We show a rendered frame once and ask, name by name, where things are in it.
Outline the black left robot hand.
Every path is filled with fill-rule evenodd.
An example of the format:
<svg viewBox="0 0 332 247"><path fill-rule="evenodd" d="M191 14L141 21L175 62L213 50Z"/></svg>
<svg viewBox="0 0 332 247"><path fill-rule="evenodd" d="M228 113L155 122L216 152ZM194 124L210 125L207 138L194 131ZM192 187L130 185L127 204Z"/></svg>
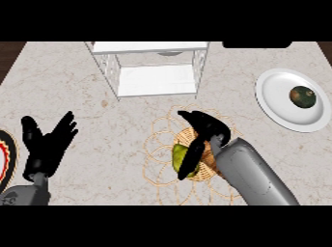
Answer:
<svg viewBox="0 0 332 247"><path fill-rule="evenodd" d="M20 125L21 141L27 149L21 177L32 181L32 176L42 173L49 178L58 169L64 151L77 133L73 113L65 112L54 130L46 134L42 134L36 121L29 116L21 117Z"/></svg>

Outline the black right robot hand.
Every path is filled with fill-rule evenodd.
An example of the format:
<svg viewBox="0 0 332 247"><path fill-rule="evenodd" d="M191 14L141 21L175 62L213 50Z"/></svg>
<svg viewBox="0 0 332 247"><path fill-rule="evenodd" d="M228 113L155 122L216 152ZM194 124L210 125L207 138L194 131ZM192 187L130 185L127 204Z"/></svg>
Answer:
<svg viewBox="0 0 332 247"><path fill-rule="evenodd" d="M197 133L197 137L188 145L179 167L178 180L182 180L194 171L195 165L200 161L201 153L204 151L204 142L210 141L212 138L216 138L216 147L222 148L229 140L229 129L215 117L200 111L179 111L178 115L186 120Z"/></svg>

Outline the green pear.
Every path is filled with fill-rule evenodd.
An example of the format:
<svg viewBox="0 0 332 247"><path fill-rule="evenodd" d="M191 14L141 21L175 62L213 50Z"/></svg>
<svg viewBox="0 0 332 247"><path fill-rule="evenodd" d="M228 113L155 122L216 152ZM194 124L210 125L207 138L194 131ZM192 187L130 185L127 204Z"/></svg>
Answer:
<svg viewBox="0 0 332 247"><path fill-rule="evenodd" d="M178 180L192 178L198 171L201 150L198 147L186 147L175 144L172 148L172 168L178 173Z"/></svg>

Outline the woven wicker placemat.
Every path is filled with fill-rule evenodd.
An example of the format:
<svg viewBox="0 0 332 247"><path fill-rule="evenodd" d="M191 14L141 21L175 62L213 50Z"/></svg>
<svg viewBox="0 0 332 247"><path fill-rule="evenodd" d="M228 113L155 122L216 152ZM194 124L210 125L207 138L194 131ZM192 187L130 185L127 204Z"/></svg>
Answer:
<svg viewBox="0 0 332 247"><path fill-rule="evenodd" d="M176 144L188 147L197 137L178 112L201 111L223 121L229 126L229 137L241 137L235 124L216 109L204 109L195 104L173 105L167 113L150 123L150 134L144 139L142 178L154 187L154 201L161 206L189 205L243 205L244 202L235 189L228 185L216 170L210 144L204 143L204 152L197 165L197 173L191 178L178 180L178 172L172 167L172 152Z"/></svg>

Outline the white tiered shelf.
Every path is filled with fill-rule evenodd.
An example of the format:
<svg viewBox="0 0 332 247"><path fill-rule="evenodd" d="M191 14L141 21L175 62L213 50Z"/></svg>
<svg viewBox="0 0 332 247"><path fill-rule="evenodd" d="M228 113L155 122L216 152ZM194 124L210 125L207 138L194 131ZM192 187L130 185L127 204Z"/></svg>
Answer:
<svg viewBox="0 0 332 247"><path fill-rule="evenodd" d="M85 41L116 99L195 95L207 41Z"/></svg>

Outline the white round plate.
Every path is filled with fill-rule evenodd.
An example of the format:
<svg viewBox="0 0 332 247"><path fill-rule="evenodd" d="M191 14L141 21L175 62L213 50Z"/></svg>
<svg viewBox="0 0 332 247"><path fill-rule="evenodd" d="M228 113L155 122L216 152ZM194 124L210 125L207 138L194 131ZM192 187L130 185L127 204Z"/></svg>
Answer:
<svg viewBox="0 0 332 247"><path fill-rule="evenodd" d="M294 87L306 87L315 95L315 103L300 108L290 100ZM291 69L269 69L254 83L254 98L271 120L297 132L315 132L332 119L332 106L327 95L316 83Z"/></svg>

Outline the dark green avocado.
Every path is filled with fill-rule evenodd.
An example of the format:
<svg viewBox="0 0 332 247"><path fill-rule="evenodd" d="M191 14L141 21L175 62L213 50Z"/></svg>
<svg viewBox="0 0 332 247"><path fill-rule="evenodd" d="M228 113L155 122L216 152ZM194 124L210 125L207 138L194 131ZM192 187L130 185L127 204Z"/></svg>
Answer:
<svg viewBox="0 0 332 247"><path fill-rule="evenodd" d="M313 91L305 86L296 86L290 90L288 99L299 108L307 109L315 105Z"/></svg>

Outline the black appliance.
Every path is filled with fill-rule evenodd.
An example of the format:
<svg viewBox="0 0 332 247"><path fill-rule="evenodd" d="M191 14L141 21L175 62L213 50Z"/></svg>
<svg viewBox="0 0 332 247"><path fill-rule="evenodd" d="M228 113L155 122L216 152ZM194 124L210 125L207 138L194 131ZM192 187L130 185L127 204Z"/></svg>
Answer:
<svg viewBox="0 0 332 247"><path fill-rule="evenodd" d="M257 48L287 48L290 41L222 41L223 48L257 49Z"/></svg>

